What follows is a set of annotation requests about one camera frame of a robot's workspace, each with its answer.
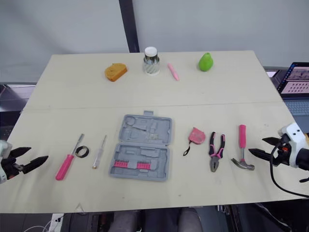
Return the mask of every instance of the black pole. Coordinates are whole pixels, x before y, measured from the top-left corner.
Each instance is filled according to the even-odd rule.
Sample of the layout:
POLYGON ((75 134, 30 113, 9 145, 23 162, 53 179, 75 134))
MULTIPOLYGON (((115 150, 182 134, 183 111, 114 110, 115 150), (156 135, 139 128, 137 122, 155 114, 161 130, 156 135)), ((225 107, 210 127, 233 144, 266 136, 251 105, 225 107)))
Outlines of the black pole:
POLYGON ((132 0, 119 0, 129 52, 140 52, 132 0))

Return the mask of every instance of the laptop screen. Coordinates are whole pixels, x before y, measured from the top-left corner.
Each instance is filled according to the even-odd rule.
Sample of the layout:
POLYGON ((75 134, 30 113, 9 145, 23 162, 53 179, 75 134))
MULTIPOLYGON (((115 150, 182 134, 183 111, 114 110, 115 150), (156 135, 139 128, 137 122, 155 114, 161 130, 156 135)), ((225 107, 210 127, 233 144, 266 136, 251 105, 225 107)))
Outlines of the laptop screen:
POLYGON ((277 90, 284 99, 309 99, 309 63, 294 62, 277 90))

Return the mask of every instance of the bread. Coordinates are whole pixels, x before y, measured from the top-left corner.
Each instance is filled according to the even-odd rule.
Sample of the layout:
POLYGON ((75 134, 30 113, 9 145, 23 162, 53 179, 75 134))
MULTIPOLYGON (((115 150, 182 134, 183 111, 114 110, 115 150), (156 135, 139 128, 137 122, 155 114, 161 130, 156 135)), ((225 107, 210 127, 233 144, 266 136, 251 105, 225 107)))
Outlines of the bread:
POLYGON ((105 76, 110 81, 116 81, 119 77, 127 72, 126 65, 122 63, 115 63, 105 70, 105 76))

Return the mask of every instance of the gray wall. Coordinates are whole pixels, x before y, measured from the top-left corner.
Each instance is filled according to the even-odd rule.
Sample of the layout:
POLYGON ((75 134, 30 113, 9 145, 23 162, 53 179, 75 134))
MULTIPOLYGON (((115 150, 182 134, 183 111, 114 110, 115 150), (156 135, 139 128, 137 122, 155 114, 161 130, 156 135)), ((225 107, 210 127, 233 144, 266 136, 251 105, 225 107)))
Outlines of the gray wall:
POLYGON ((309 62, 309 0, 133 0, 140 50, 254 50, 264 66, 309 62))
POLYGON ((128 52, 118 0, 0 0, 0 83, 36 83, 52 54, 128 52))

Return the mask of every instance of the pink tape measure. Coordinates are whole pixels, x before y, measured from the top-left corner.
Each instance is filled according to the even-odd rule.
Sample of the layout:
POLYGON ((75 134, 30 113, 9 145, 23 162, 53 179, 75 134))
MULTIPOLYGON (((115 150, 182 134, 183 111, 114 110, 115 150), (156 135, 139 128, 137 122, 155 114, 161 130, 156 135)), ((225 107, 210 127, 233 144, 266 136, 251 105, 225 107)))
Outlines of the pink tape measure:
POLYGON ((193 130, 191 131, 188 139, 189 139, 189 147, 183 153, 183 156, 186 156, 188 154, 188 152, 190 151, 190 143, 202 144, 205 141, 206 136, 205 136, 204 132, 193 127, 193 130))

